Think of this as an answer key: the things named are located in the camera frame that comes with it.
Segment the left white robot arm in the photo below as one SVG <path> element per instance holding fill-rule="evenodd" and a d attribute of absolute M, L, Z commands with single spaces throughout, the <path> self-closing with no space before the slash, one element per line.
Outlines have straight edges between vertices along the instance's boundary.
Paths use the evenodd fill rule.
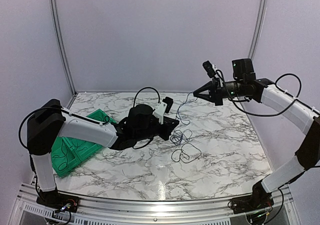
<path fill-rule="evenodd" d="M 71 112 L 58 99 L 51 99 L 30 112 L 19 125 L 18 139 L 27 149 L 44 200 L 53 208 L 63 204 L 53 175 L 50 153 L 58 137 L 79 139 L 115 151 L 133 148 L 138 142 L 152 142 L 155 137 L 169 140 L 179 121 L 166 115 L 173 99 L 158 100 L 156 108 L 147 104 L 134 104 L 120 122 L 98 121 Z"/>

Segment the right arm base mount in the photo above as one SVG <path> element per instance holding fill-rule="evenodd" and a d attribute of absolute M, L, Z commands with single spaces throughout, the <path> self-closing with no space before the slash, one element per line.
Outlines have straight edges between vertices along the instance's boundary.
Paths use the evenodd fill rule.
<path fill-rule="evenodd" d="M 261 210 L 265 208 L 271 208 L 274 205 L 272 197 L 267 197 L 262 201 L 256 201 L 252 195 L 245 195 L 234 197 L 229 200 L 227 206 L 233 211 L 234 214 L 241 214 L 247 212 L 253 212 L 255 210 Z"/>

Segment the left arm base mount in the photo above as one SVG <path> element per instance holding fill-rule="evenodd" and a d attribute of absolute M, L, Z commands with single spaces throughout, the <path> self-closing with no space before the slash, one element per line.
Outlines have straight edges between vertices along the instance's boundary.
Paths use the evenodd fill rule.
<path fill-rule="evenodd" d="M 76 213 L 80 203 L 80 198 L 78 196 L 59 193 L 58 195 L 49 196 L 45 199 L 38 196 L 36 203 L 56 210 L 60 210 L 63 206 L 70 204 L 68 210 L 72 213 Z"/>

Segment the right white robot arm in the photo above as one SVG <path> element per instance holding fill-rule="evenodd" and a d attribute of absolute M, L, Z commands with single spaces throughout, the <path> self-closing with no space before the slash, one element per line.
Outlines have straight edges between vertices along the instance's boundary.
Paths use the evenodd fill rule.
<path fill-rule="evenodd" d="M 276 81 L 257 78 L 250 58 L 232 61 L 233 80 L 225 81 L 223 73 L 209 62 L 202 64 L 211 79 L 193 92 L 193 96 L 223 105 L 224 99 L 236 104 L 234 98 L 254 100 L 275 111 L 274 116 L 284 116 L 305 135 L 294 156 L 277 170 L 258 181 L 252 187 L 248 198 L 232 199 L 233 208 L 244 210 L 260 209 L 271 204 L 272 192 L 283 185 L 295 182 L 309 169 L 315 168 L 320 161 L 320 112 L 299 101 L 298 95 L 291 95 L 281 89 Z"/>

